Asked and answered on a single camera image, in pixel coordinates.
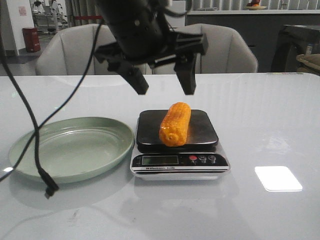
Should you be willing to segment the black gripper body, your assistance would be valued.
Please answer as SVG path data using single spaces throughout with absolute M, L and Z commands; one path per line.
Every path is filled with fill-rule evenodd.
M 99 62 L 148 64 L 150 68 L 173 63 L 190 63 L 197 54 L 205 55 L 207 37 L 200 33 L 170 30 L 168 25 L 143 23 L 112 28 L 115 42 L 99 46 L 94 56 Z

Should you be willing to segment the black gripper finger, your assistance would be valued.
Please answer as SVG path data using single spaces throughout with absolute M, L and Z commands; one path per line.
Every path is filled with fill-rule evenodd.
M 196 90 L 196 53 L 186 53 L 177 57 L 174 71 L 185 95 L 193 95 Z
M 109 61 L 108 71 L 120 75 L 138 95 L 145 95 L 149 85 L 141 70 L 128 61 Z

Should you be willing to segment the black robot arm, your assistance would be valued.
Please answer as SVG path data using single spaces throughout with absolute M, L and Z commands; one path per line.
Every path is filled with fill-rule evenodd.
M 115 42 L 102 45 L 94 56 L 108 62 L 108 71 L 122 76 L 139 95 L 149 85 L 138 65 L 151 69 L 174 64 L 185 95 L 196 89 L 195 66 L 198 54 L 205 55 L 208 40 L 204 33 L 186 33 L 170 29 L 166 16 L 186 15 L 167 9 L 166 0 L 97 0 L 102 18 Z

